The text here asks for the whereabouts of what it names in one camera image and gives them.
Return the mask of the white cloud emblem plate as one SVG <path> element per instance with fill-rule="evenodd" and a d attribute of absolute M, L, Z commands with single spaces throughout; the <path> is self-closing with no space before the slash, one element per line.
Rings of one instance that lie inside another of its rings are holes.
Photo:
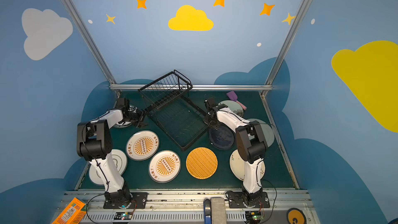
<path fill-rule="evenodd" d="M 119 172 L 120 175 L 122 175 L 124 173 L 124 171 L 126 170 L 127 167 L 127 156 L 126 154 L 119 149 L 113 149 L 112 152 L 112 158 L 114 161 L 114 164 Z M 104 183 L 102 182 L 102 179 L 100 177 L 100 174 L 98 173 L 98 171 L 96 170 L 95 165 L 91 165 L 90 169 L 89 169 L 89 177 L 90 180 L 96 184 L 96 185 L 104 185 Z"/>

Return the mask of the green rim lettered plate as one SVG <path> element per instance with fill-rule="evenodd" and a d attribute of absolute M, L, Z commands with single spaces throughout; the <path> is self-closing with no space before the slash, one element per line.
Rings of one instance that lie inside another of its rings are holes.
<path fill-rule="evenodd" d="M 135 106 L 133 106 L 133 105 L 130 105 L 129 111 L 131 111 L 131 112 L 136 112 L 136 109 L 137 109 L 137 107 L 135 107 Z M 122 129 L 122 128 L 127 128 L 127 127 L 131 126 L 132 124 L 133 124 L 133 123 L 130 122 L 130 121 L 122 120 L 122 121 L 120 121 L 120 122 L 117 122 L 113 127 L 114 127 L 114 128 L 118 128 L 118 129 Z"/>

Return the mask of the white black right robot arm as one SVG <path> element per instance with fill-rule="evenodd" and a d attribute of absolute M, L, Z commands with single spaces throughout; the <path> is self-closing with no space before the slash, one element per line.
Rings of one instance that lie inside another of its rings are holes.
<path fill-rule="evenodd" d="M 207 108 L 204 122 L 209 126 L 210 143 L 220 150 L 237 145 L 238 154 L 244 161 L 241 198 L 247 207 L 255 206 L 264 196 L 260 164 L 268 148 L 261 124 L 240 117 L 225 104 L 218 104 L 213 97 L 204 104 Z"/>

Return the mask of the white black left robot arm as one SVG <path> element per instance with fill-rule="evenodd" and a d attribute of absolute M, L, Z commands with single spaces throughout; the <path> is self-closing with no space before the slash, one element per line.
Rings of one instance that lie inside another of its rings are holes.
<path fill-rule="evenodd" d="M 94 166 L 102 180 L 106 209 L 126 209 L 133 202 L 127 182 L 112 158 L 113 140 L 110 129 L 116 124 L 125 123 L 141 127 L 145 115 L 145 111 L 131 107 L 128 98 L 121 97 L 116 100 L 113 109 L 77 126 L 77 153 Z"/>

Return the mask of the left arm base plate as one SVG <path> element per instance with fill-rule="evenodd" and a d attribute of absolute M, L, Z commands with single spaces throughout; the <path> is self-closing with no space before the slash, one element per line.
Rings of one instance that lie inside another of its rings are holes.
<path fill-rule="evenodd" d="M 104 209 L 143 209 L 146 206 L 148 194 L 146 192 L 134 193 L 105 193 Z"/>

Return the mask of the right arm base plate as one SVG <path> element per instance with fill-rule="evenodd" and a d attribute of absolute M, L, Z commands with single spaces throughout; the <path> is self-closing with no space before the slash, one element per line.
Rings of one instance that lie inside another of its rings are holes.
<path fill-rule="evenodd" d="M 262 196 L 258 200 L 254 200 L 252 203 L 245 203 L 243 193 L 235 191 L 227 191 L 226 198 L 229 204 L 229 208 L 270 208 L 269 198 L 266 192 L 262 193 Z"/>

